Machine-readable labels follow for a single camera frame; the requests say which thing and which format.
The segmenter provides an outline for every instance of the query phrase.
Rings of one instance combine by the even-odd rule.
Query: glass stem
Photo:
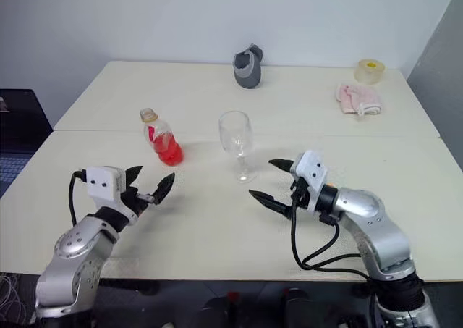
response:
[[[247,173],[248,173],[248,167],[247,167],[247,162],[246,162],[246,158],[243,157],[243,156],[239,156],[238,157],[238,164],[239,164],[239,172],[245,176]]]

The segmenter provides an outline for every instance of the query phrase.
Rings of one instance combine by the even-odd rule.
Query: black cable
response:
[[[73,198],[74,183],[75,183],[76,178],[78,178],[79,180],[83,182],[87,182],[87,171],[84,169],[80,171],[74,171],[71,176],[71,182],[69,182],[69,191],[68,191],[67,197],[69,200],[69,211],[71,212],[72,226],[75,226],[77,224],[77,220],[75,218],[74,198]]]
[[[415,323],[413,322],[413,318],[412,318],[412,315],[410,314],[410,311],[408,311],[408,317],[410,318],[410,322],[412,322],[413,324],[413,328],[416,328],[415,327]]]
[[[75,211],[74,211],[74,182],[75,182],[75,173],[71,176],[71,182],[69,182],[69,192],[68,192],[68,200],[69,200],[69,210],[71,211],[71,219],[72,219],[72,226],[77,224],[77,220],[75,218]]]
[[[322,261],[320,263],[317,263],[315,265],[307,264],[307,262],[310,259],[315,258],[316,256],[322,254],[324,251],[329,249],[337,241],[337,239],[339,237],[339,225],[337,223],[335,223],[335,225],[334,225],[334,227],[336,228],[336,231],[334,233],[333,238],[326,245],[324,245],[322,248],[318,249],[317,251],[315,251],[314,253],[312,253],[308,257],[306,257],[304,259],[304,261],[300,260],[299,255],[297,254],[297,247],[296,247],[297,204],[299,203],[298,195],[299,194],[294,194],[294,200],[293,200],[292,206],[291,206],[291,208],[292,208],[292,215],[291,215],[291,249],[292,249],[292,254],[294,256],[294,260],[296,261],[297,265],[299,265],[299,267],[301,269],[315,270],[317,272],[347,272],[347,273],[350,273],[350,274],[356,274],[356,275],[359,275],[359,276],[363,277],[364,279],[366,279],[368,281],[370,279],[369,276],[362,273],[362,272],[359,272],[358,270],[345,269],[345,268],[323,268],[322,267],[324,265],[331,264],[331,263],[333,263],[335,261],[338,261],[340,259],[360,257],[360,254],[358,254],[358,253],[348,253],[348,254],[344,254],[344,255],[341,255],[341,256],[333,257],[333,258],[330,258],[330,259],[328,259],[326,261]]]

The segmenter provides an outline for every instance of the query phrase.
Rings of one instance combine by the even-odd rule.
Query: bottle cap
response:
[[[143,122],[154,122],[158,119],[158,115],[153,111],[153,109],[142,109],[140,111],[140,117]]]

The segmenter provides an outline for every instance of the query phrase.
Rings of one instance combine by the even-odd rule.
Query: wine glass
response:
[[[240,182],[251,181],[256,173],[249,160],[253,145],[249,117],[241,111],[225,112],[218,120],[218,129],[225,152],[238,159],[237,179]]]

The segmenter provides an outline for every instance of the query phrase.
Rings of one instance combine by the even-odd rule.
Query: laptop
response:
[[[53,131],[30,89],[0,89],[0,197]]]

